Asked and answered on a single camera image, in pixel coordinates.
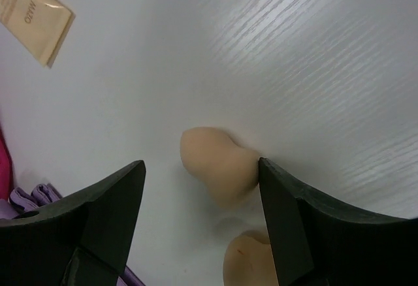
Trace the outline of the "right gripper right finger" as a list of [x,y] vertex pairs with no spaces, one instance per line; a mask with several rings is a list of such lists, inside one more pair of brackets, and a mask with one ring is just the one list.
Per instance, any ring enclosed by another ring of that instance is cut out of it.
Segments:
[[416,285],[417,220],[338,200],[259,160],[280,285]]

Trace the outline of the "beige makeup sponge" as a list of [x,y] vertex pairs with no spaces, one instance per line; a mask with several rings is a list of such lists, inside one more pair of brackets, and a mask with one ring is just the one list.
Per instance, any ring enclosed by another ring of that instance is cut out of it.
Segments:
[[247,230],[233,239],[223,260],[224,286],[278,286],[267,231]]
[[180,157],[184,168],[201,181],[222,208],[244,202],[257,187],[260,153],[238,145],[215,127],[195,127],[182,133]]

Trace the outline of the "beige cosmetic tube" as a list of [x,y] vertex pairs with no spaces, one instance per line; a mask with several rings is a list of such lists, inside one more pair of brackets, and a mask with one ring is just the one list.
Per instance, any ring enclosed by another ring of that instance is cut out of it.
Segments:
[[43,67],[54,64],[74,19],[58,0],[1,0],[1,23]]

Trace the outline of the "purple cloth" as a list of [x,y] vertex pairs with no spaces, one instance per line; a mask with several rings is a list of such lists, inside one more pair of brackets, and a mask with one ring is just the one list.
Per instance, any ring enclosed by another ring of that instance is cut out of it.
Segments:
[[[8,199],[1,199],[1,219],[14,219],[23,213],[30,212],[62,198],[62,195],[50,183],[38,184],[31,194],[17,187],[11,191]],[[128,266],[125,267],[123,274],[119,276],[116,285],[145,286]]]

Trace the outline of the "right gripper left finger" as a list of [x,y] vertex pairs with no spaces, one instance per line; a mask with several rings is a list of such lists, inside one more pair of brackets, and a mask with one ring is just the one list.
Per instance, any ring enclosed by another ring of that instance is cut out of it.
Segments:
[[58,201],[1,220],[1,284],[116,285],[145,176],[144,162],[134,161]]

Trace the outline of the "magenta cloth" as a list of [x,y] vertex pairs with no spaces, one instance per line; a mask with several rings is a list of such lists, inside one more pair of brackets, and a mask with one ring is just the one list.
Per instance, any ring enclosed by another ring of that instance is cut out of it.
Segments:
[[14,167],[1,126],[1,199],[8,200],[14,189]]

